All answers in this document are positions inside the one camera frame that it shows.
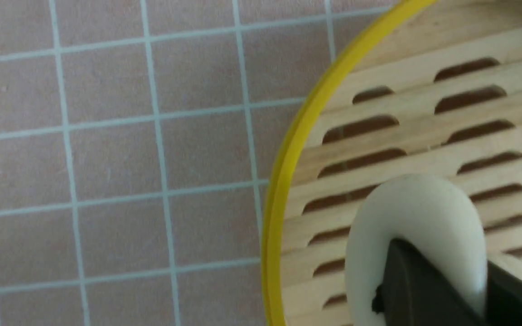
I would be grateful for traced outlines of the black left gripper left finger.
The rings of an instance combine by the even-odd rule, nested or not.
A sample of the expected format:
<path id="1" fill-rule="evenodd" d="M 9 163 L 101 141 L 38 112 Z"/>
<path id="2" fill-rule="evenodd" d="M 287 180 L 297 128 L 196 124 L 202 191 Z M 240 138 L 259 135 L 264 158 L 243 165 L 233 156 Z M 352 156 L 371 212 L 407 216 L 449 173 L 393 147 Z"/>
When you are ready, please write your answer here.
<path id="1" fill-rule="evenodd" d="M 372 311 L 386 326 L 482 326 L 484 319 L 412 244 L 393 239 Z"/>

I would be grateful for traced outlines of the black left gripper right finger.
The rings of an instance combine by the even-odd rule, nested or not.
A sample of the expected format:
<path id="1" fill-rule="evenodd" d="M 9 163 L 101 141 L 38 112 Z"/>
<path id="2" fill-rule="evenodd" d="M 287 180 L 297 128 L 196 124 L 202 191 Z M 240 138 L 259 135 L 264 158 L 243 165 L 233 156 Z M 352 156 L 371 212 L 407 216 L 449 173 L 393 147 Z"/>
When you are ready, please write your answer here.
<path id="1" fill-rule="evenodd" d="M 522 326 L 522 262 L 488 263 L 486 323 Z"/>

